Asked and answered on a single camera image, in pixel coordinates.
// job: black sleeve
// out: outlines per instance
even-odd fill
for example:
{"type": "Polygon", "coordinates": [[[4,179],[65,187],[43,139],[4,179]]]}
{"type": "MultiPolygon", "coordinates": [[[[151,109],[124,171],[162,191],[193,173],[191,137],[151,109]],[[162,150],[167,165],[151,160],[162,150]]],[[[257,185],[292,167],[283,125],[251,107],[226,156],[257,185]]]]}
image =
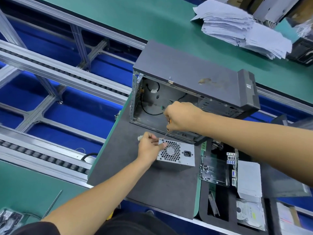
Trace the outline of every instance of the black sleeve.
{"type": "Polygon", "coordinates": [[[60,233],[53,223],[36,222],[16,229],[12,235],[60,235],[60,233]]]}

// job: person's left arm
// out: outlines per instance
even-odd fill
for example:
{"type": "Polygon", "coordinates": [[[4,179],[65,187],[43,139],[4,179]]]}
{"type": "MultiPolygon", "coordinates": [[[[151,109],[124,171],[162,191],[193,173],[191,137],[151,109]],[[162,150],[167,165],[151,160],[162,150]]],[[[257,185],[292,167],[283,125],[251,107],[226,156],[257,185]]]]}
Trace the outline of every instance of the person's left arm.
{"type": "Polygon", "coordinates": [[[149,169],[166,143],[145,132],[138,157],[116,175],[52,211],[42,221],[56,225],[61,235],[93,235],[149,169]]]}

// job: person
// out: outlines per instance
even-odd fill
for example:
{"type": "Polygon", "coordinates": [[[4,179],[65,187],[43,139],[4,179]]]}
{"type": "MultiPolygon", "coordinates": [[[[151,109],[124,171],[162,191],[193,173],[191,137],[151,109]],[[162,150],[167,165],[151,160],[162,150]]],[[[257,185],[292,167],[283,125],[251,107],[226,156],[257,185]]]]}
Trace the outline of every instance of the person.
{"type": "MultiPolygon", "coordinates": [[[[170,131],[192,131],[222,141],[313,186],[313,131],[218,116],[187,102],[174,102],[164,115],[170,122],[167,125],[170,131]]],[[[135,161],[52,211],[41,222],[17,229],[14,235],[176,234],[147,213],[122,214],[105,221],[165,147],[166,143],[159,145],[158,138],[146,132],[135,161]]]]}

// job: hand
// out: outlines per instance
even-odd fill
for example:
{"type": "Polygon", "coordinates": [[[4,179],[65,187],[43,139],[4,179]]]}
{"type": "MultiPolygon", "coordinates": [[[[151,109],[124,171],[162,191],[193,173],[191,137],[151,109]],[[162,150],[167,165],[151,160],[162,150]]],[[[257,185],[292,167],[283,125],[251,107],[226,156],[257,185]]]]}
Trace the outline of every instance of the hand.
{"type": "Polygon", "coordinates": [[[174,102],[164,111],[167,121],[170,122],[167,125],[169,131],[192,131],[196,133],[202,114],[204,111],[190,102],[174,102]]]}
{"type": "Polygon", "coordinates": [[[159,144],[159,138],[154,134],[145,132],[138,146],[137,160],[143,162],[147,167],[156,160],[159,151],[166,148],[167,142],[159,144]]]}

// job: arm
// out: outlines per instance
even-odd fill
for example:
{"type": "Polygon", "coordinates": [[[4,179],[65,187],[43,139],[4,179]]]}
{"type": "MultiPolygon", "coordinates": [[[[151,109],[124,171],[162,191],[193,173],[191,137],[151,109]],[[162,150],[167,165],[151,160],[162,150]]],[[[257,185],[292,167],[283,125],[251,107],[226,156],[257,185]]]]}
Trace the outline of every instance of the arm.
{"type": "Polygon", "coordinates": [[[42,221],[56,225],[61,235],[93,235],[127,196],[137,181],[156,160],[167,143],[146,132],[139,143],[138,157],[116,175],[80,194],[42,221]]]}
{"type": "Polygon", "coordinates": [[[174,102],[164,114],[171,119],[168,130],[192,131],[227,143],[313,186],[311,130],[218,116],[187,102],[174,102]]]}

